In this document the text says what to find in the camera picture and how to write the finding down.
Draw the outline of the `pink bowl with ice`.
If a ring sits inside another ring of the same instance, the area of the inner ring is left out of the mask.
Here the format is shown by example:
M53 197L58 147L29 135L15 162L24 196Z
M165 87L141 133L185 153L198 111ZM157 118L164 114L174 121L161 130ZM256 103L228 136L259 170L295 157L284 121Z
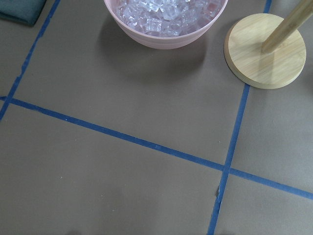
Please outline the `pink bowl with ice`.
M176 49L201 37L224 11L225 0L106 0L118 26L136 42Z

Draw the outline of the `wooden stand with pole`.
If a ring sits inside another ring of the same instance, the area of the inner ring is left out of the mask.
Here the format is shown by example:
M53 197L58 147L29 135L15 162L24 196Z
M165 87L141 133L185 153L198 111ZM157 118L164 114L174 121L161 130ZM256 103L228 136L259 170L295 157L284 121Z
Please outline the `wooden stand with pole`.
M224 41L231 71L259 89L278 89L293 82L306 62L298 28L313 14L313 2L302 0L286 17L259 13L237 21Z

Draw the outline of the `grey folded cloth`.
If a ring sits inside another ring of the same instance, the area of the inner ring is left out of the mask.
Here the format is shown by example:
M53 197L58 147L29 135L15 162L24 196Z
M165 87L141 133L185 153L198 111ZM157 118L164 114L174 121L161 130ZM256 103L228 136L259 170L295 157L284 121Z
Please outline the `grey folded cloth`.
M0 18L33 26L46 0L0 0Z

